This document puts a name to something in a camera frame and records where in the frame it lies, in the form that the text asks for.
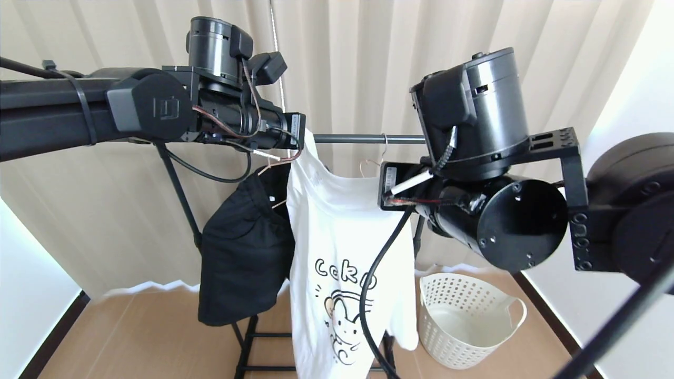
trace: baseboard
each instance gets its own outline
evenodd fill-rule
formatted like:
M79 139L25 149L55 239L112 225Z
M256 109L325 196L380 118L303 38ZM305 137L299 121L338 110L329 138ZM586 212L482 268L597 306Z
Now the baseboard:
M564 345L569 354L573 355L578 350L580 350L580 346L578 346L575 338L557 317L555 312L550 309L550 306L541 297L541 294L534 288L533 285L531 285L529 279L527 279L526 276L524 276L522 273L514 274L513 278L517 284L520 285L529 300L531 300L531 302L534 304L534 307L536 307L539 313L543 316L545 321L548 323L552 331L557 335L557 338L559 338L561 344ZM591 373L587 375L587 378L604 379L596 367Z
M56 348L59 347L61 341L65 338L65 335L68 334L70 328L75 324L78 317L80 317L80 314L87 303L89 303L89 297L83 291L80 292L73 303L65 311L63 317L61 317L56 326L54 326L54 329L49 333L49 336L44 340L40 349L38 349L30 362L28 362L28 365L24 368L19 379L37 379L38 376L40 376L40 373L56 351Z

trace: clothes rack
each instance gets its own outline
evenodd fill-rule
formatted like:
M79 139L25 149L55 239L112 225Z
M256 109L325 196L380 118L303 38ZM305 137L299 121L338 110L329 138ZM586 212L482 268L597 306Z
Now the clothes rack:
M314 140L317 144L424 144L424 136L410 136L410 135L386 135L384 134L315 134ZM185 213L187 222L189 223L189 228L192 230L194 236L194 244L197 249L200 251L202 245L202 233L197 226L197 222L194 219L194 214L189 207L187 202L187 196L185 196L185 191L183 186L180 183L178 178L178 173L175 171L173 162L169 157L166 144L156 144L157 151L159 156L164 162L168 176L171 178L171 183L173 184L173 189L178 195L178 200L180 205ZM234 375L234 379L243 379L246 372L250 371L295 371L295 366L251 366L248 364L251 348L253 347L254 338L291 338L291 333L269 333L269 332L258 332L257 331L257 321L258 316L253 315L248 321L248 327L246 328L245 335L241 334L241 330L237 323L232 324L232 329L234 334L237 337L239 345L241 346L241 354L239 356L239 362L237 364L237 369ZM394 338L389 336L388 333L384 334L382 339L383 348L384 348L384 357L386 361L395 368L395 360L393 356L393 342ZM381 367L373 366L371 371L383 371Z

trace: beige curtain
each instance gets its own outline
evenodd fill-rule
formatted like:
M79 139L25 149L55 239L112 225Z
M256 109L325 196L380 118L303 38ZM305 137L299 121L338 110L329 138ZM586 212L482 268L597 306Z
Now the beige curtain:
M643 27L651 0L1 0L0 53L39 65L184 64L193 16L239 25L257 52L288 63L265 98L307 114L315 133L419 134L408 88L478 51L513 46L532 133L592 129ZM16 78L2 71L2 79ZM170 146L205 171L234 177L240 155L219 146ZM321 145L333 172L359 176L383 146ZM417 161L422 146L389 146L385 159ZM558 163L514 170L547 180ZM234 186L178 167L200 227ZM375 167L364 168L375 175ZM0 165L0 196L64 269L96 297L144 281L199 281L200 258L156 151L101 144ZM426 233L418 265L484 264Z

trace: white plastic basket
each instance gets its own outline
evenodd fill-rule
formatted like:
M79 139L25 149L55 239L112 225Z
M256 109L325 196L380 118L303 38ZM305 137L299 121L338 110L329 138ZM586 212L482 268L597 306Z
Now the white plastic basket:
M487 282L460 274L420 279L419 337L426 351L446 367L471 368L506 342L526 318L521 299ZM509 307L522 305L522 318L510 320Z

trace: floor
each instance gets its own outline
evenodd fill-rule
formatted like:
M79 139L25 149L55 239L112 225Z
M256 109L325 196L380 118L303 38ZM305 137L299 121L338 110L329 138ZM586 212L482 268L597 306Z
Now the floor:
M541 379L569 359L568 352L514 279L501 272L476 275L525 300L529 313L515 335L478 366L450 370L421 343L415 351L394 348L403 379ZM50 378L232 378L239 345L230 327L211 328L196 319L197 294L187 290L147 291L92 302L82 312L40 375ZM245 330L247 321L239 323ZM288 332L284 295L259 317L259 331ZM293 365L290 339L257 339L250 364ZM247 378L296 378L291 372L254 372ZM372 373L370 378L385 378Z

